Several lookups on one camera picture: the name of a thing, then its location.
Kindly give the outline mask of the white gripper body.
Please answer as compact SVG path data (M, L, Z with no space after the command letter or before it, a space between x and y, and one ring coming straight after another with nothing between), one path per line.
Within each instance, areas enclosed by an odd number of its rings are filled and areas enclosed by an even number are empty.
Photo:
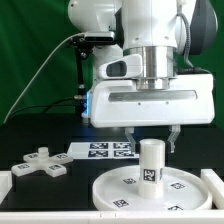
M134 80L100 82L91 101L94 127L210 123L215 115L211 74L180 75L168 90L140 91Z

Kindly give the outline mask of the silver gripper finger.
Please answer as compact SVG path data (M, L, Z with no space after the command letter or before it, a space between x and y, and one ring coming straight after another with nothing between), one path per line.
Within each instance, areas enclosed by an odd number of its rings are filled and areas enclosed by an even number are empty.
M134 128L133 127L126 127L125 128L125 136L131 144L131 151L132 152L135 151L135 146L136 146L136 141L133 137L133 134L134 134Z
M168 137L168 143L170 146L170 152L175 152L175 142L181 132L181 127L179 125L171 125L169 127L170 135Z

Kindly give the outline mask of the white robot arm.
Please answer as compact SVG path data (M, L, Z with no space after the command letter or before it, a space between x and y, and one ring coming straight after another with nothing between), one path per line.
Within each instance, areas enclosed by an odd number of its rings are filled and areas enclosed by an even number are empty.
M84 113L94 127L167 126L173 143L181 126L213 120L212 73L176 64L214 41L210 0L70 0L68 16L80 56L94 58Z

